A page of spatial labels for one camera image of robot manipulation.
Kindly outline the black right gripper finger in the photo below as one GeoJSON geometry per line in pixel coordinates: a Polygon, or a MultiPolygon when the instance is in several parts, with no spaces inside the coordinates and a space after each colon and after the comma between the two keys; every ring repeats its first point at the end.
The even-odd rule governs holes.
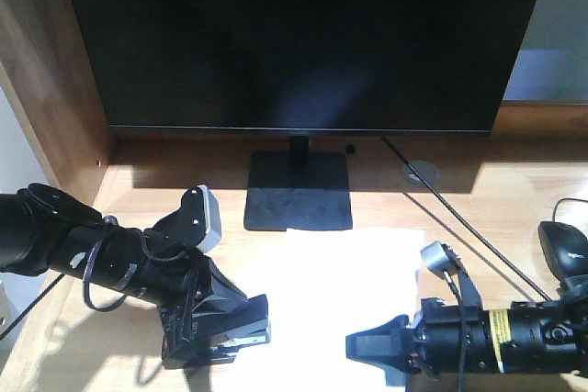
{"type": "Polygon", "coordinates": [[[412,372],[413,331],[409,323],[409,317],[402,314],[376,328],[347,335],[346,358],[383,370],[412,372]]]}

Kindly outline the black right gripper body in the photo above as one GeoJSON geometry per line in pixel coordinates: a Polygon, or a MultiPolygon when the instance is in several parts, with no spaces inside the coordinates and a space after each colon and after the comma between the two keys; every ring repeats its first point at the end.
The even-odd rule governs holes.
{"type": "Polygon", "coordinates": [[[411,375],[489,374],[494,368],[489,313],[468,273],[442,272],[456,297],[447,305],[438,297],[421,301],[421,310],[403,332],[403,366],[411,375]]]}

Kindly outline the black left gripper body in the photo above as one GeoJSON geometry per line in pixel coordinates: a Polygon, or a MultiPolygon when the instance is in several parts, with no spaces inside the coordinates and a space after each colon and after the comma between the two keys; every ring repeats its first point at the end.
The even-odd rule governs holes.
{"type": "Polygon", "coordinates": [[[179,209],[145,230],[117,228],[117,290],[169,308],[209,287],[212,260],[179,236],[179,209]]]}

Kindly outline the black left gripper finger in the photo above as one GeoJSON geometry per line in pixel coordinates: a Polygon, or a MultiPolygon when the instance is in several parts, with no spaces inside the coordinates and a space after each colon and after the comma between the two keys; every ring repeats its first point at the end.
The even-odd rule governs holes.
{"type": "Polygon", "coordinates": [[[158,308],[164,329],[164,367],[202,367],[213,364],[211,315],[198,312],[205,299],[202,290],[182,297],[169,308],[158,308]]]}

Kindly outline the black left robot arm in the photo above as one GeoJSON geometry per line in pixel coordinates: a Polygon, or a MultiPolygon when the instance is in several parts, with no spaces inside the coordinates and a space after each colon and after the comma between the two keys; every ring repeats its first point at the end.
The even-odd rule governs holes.
{"type": "Polygon", "coordinates": [[[1,270],[36,276],[48,270],[83,282],[83,299],[110,312],[127,297],[158,307],[168,369],[213,363],[206,341],[184,336],[195,329],[189,307],[209,275],[206,257],[221,238],[219,203],[205,185],[182,195],[179,208],[145,230],[113,218],[63,191],[33,183],[1,196],[1,270]]]}

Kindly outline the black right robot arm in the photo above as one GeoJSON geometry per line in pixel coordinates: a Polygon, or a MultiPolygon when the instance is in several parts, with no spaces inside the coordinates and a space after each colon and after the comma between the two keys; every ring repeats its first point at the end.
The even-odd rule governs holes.
{"type": "Polygon", "coordinates": [[[555,301],[491,310],[467,276],[458,280],[457,304],[424,298],[413,319],[347,336],[347,358],[382,369],[390,386],[418,374],[587,374],[586,276],[564,279],[555,301]]]}

